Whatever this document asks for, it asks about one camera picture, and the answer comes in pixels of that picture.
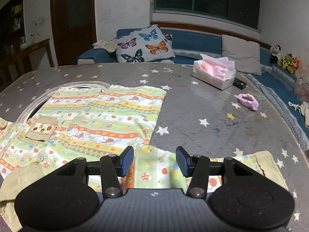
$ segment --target stuffed animal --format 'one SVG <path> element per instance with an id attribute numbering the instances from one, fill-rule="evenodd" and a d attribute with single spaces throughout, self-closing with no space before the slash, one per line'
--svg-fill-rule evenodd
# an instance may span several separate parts
<path id="1" fill-rule="evenodd" d="M 288 66 L 291 65 L 291 63 L 293 62 L 294 57 L 292 53 L 286 54 L 282 59 L 281 59 L 281 66 L 282 69 L 286 70 L 286 68 Z"/>
<path id="2" fill-rule="evenodd" d="M 300 64 L 300 60 L 297 57 L 294 58 L 293 62 L 291 62 L 290 66 L 286 68 L 286 70 L 295 76 L 295 71 L 298 69 Z"/>
<path id="3" fill-rule="evenodd" d="M 281 54 L 281 47 L 278 44 L 275 44 L 270 48 L 271 51 L 271 58 L 270 58 L 270 63 L 271 64 L 278 64 L 281 66 L 281 58 L 283 58 Z"/>

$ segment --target star-patterned tablecloth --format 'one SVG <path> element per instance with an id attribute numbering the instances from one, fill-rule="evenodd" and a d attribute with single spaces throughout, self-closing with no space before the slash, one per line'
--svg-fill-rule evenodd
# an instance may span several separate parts
<path id="1" fill-rule="evenodd" d="M 29 72 L 0 93 L 0 116 L 16 121 L 24 109 L 45 92 L 70 82 L 103 81 L 126 87 L 141 85 L 166 90 L 161 113 L 150 145 L 175 152 L 210 158 L 241 156 L 268 150 L 273 155 L 290 193 L 295 211 L 290 231 L 307 231 L 309 222 L 309 167 L 284 119 L 250 81 L 248 86 L 223 91 L 191 76 L 192 66 L 163 63 L 106 63 L 63 66 Z M 240 93 L 254 95 L 256 112 L 237 102 Z"/>

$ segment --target panda plush toy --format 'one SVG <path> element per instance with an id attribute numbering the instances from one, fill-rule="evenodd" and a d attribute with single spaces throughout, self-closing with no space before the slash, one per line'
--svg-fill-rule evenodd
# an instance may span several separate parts
<path id="1" fill-rule="evenodd" d="M 281 66 L 281 58 L 283 56 L 281 55 L 281 47 L 280 45 L 276 44 L 270 48 L 271 51 L 271 58 L 270 58 L 270 63 L 271 64 L 277 64 Z"/>

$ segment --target pink hair scrunchie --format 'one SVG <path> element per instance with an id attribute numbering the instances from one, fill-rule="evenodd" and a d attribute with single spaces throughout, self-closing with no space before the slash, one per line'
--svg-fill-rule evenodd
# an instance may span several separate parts
<path id="1" fill-rule="evenodd" d="M 255 99 L 255 97 L 249 93 L 239 94 L 237 96 L 237 99 L 242 105 L 249 107 L 253 111 L 257 111 L 257 109 L 259 108 L 259 103 Z"/>

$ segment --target window sill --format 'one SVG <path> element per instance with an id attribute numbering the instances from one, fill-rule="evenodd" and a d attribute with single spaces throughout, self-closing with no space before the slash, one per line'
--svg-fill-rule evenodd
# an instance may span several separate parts
<path id="1" fill-rule="evenodd" d="M 256 33 L 260 33 L 261 32 L 261 31 L 259 31 L 257 29 L 251 28 L 249 26 L 246 26 L 246 25 L 243 25 L 243 24 L 240 24 L 240 23 L 236 23 L 236 22 L 229 21 L 229 20 L 226 20 L 226 19 L 223 19 L 223 18 L 208 16 L 208 15 L 202 15 L 202 14 L 196 14 L 196 13 L 190 13 L 190 12 L 181 12 L 181 11 L 170 11 L 170 10 L 153 10 L 153 13 L 175 14 L 175 15 L 200 17 L 200 18 L 211 19 L 211 20 L 215 20 L 215 21 L 220 21 L 220 22 L 228 23 L 228 24 L 233 24 L 235 26 L 242 27 L 242 28 L 254 31 Z"/>

